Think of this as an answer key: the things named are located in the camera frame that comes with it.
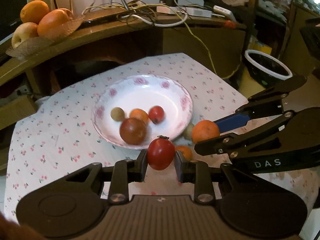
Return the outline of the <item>pale apple on shelf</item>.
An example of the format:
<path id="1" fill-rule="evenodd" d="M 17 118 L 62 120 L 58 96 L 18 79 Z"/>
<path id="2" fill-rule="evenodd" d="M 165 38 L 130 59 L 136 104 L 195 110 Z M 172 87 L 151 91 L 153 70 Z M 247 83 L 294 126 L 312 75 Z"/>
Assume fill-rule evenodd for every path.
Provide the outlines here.
<path id="1" fill-rule="evenodd" d="M 11 39 L 12 47 L 16 49 L 24 41 L 38 37 L 37 28 L 38 25 L 33 22 L 23 23 L 17 27 Z"/>

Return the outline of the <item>woven fruit tray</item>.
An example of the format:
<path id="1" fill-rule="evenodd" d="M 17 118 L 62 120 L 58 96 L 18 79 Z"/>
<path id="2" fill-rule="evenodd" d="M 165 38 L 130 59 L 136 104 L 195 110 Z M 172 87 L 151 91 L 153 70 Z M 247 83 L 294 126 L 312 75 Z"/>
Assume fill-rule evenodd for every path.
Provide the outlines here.
<path id="1" fill-rule="evenodd" d="M 5 53 L 11 57 L 26 57 L 33 55 L 46 47 L 61 42 L 63 39 L 74 33 L 83 21 L 83 17 L 68 21 L 56 29 L 51 30 L 48 35 L 44 37 L 30 38 L 22 42 L 17 48 L 10 46 Z"/>

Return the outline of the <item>large dark red tomato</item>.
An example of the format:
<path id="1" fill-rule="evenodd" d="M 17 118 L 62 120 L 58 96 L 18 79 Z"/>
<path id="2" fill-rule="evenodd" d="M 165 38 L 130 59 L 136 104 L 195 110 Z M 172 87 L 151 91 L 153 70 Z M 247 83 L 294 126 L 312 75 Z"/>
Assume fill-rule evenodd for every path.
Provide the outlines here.
<path id="1" fill-rule="evenodd" d="M 119 134 L 127 144 L 140 145 L 146 137 L 147 127 L 139 119 L 127 118 L 121 123 Z"/>

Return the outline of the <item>black bin white rim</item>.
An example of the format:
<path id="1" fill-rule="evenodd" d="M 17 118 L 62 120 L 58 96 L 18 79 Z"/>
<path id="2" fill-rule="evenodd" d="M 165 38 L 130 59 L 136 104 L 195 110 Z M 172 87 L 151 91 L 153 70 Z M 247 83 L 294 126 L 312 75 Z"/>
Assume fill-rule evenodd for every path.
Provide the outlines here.
<path id="1" fill-rule="evenodd" d="M 250 76 L 265 88 L 293 77 L 285 64 L 262 51 L 246 50 L 244 62 Z"/>

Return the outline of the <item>large orange on shelf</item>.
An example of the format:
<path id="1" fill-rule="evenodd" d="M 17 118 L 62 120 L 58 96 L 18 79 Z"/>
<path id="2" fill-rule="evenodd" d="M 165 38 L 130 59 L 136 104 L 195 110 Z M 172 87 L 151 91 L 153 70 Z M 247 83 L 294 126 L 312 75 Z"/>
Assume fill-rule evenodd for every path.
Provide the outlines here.
<path id="1" fill-rule="evenodd" d="M 55 9 L 46 14 L 42 20 L 40 20 L 37 27 L 37 34 L 40 37 L 48 37 L 50 31 L 73 20 L 73 18 L 74 15 L 69 9 Z"/>

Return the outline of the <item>white floral ceramic plate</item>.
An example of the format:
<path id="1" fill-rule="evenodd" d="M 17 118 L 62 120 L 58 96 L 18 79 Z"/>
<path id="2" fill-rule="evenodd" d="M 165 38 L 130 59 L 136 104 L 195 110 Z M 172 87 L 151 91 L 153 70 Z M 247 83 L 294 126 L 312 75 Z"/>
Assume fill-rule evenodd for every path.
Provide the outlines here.
<path id="1" fill-rule="evenodd" d="M 177 139 L 193 116 L 190 93 L 177 81 L 159 75 L 134 75 L 121 79 L 106 90 L 92 110 L 92 123 L 107 142 L 122 148 L 147 148 L 159 135 Z M 141 142 L 129 143 L 120 133 L 127 131 L 129 118 L 145 125 Z"/>

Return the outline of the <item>pale tan round fruit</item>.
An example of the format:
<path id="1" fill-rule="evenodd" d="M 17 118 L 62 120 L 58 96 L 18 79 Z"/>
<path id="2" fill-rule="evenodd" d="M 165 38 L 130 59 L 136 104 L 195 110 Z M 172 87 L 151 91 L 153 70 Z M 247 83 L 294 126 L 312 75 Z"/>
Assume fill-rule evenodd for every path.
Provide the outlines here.
<path id="1" fill-rule="evenodd" d="M 193 131 L 193 127 L 194 127 L 194 124 L 192 122 L 190 122 L 188 124 L 188 126 L 185 128 L 184 132 L 183 132 L 183 137 L 186 139 L 186 140 L 192 140 L 192 131 Z"/>

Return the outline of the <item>orange tangerine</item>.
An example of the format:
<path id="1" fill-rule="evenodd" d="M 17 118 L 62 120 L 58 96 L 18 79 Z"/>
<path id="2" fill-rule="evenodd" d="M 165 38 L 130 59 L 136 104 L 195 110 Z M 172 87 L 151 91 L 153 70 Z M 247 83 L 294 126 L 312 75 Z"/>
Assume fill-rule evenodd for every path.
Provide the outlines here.
<path id="1" fill-rule="evenodd" d="M 199 121 L 192 129 L 191 139 L 194 144 L 220 136 L 216 123 L 209 120 Z"/>
<path id="2" fill-rule="evenodd" d="M 148 125 L 148 123 L 149 123 L 148 113 L 146 113 L 146 111 L 144 111 L 144 110 L 142 110 L 140 108 L 133 109 L 130 112 L 129 117 L 138 119 L 138 120 L 144 122 L 144 124 L 146 124 L 146 125 Z"/>
<path id="3" fill-rule="evenodd" d="M 175 147 L 175 149 L 176 149 L 176 151 L 180 151 L 187 161 L 189 161 L 189 160 L 191 160 L 193 158 L 193 152 L 188 146 L 177 145 Z"/>

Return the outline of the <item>small red tomato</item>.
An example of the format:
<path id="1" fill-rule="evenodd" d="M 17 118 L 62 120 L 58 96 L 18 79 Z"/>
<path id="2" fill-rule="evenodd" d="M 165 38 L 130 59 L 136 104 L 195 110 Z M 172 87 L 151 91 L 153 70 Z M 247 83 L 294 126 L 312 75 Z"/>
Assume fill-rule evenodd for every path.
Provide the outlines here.
<path id="1" fill-rule="evenodd" d="M 164 118 L 165 113 L 161 106 L 153 106 L 148 112 L 149 119 L 153 124 L 160 124 Z"/>

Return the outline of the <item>small red object on shelf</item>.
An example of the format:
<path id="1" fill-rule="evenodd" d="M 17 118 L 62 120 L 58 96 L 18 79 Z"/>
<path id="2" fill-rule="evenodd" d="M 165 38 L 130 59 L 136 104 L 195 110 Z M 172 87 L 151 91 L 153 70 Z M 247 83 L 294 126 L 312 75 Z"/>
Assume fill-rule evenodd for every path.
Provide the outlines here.
<path id="1" fill-rule="evenodd" d="M 224 22 L 223 27 L 226 29 L 236 29 L 237 23 L 231 20 L 227 20 Z"/>

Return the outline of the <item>cardboard box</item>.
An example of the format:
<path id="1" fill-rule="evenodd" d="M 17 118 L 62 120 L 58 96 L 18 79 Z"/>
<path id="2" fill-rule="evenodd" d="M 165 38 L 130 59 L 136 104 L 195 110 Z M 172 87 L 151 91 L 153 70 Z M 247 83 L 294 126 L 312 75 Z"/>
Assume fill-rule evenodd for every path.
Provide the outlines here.
<path id="1" fill-rule="evenodd" d="M 0 112 L 0 129 L 4 129 L 34 113 L 38 106 L 29 95 L 22 95 L 12 102 L 1 106 Z"/>

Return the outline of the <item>white power strip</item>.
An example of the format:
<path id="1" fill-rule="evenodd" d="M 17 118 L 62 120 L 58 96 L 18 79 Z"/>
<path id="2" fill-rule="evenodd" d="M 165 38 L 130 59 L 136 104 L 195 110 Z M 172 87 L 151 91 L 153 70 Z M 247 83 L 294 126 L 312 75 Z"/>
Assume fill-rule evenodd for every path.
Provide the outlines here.
<path id="1" fill-rule="evenodd" d="M 200 9 L 200 8 L 191 8 L 191 7 L 165 7 L 165 6 L 157 6 L 156 11 L 163 14 L 174 15 L 175 13 L 186 13 L 189 16 L 196 17 L 205 17 L 211 18 L 213 16 L 222 17 L 227 20 L 231 20 L 236 22 L 236 19 L 233 14 L 228 14 L 226 12 L 215 11 L 212 12 L 210 10 Z"/>

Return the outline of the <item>small tan fruit in plate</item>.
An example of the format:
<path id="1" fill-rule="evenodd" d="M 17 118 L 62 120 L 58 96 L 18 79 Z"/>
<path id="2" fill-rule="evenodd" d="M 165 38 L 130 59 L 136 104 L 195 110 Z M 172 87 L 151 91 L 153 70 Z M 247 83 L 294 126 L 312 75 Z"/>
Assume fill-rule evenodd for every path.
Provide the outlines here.
<path id="1" fill-rule="evenodd" d="M 114 107 L 110 113 L 111 118 L 114 121 L 121 122 L 126 118 L 125 112 L 120 107 Z"/>

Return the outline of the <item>wooden shelf desk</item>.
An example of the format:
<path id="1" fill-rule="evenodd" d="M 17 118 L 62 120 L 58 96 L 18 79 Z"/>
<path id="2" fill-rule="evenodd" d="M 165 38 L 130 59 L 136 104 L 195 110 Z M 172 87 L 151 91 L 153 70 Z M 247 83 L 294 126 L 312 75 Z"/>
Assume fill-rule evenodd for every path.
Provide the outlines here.
<path id="1" fill-rule="evenodd" d="M 170 53 L 185 53 L 218 76 L 227 77 L 240 62 L 247 30 L 239 23 L 236 29 L 226 29 L 225 21 L 192 17 L 174 28 L 140 21 L 81 28 L 34 55 L 1 64 L 1 94 L 9 94 L 22 79 L 37 95 L 50 95 L 113 67 Z"/>

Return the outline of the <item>cherry print tablecloth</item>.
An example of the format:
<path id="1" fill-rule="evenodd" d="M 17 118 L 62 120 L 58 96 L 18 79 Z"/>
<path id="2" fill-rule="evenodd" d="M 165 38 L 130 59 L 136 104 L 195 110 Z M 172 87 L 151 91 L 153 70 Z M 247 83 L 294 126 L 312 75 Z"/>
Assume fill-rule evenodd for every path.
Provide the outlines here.
<path id="1" fill-rule="evenodd" d="M 137 151 L 104 140 L 92 124 L 91 113 L 94 103 L 112 83 L 138 74 L 166 76 L 183 85 L 193 98 L 193 123 L 223 118 L 247 101 L 183 53 L 146 57 L 41 99 L 39 110 L 19 121 L 13 131 L 4 194 L 7 219 L 15 220 L 18 202 L 39 187 L 93 162 L 112 166 L 121 159 L 137 157 Z"/>

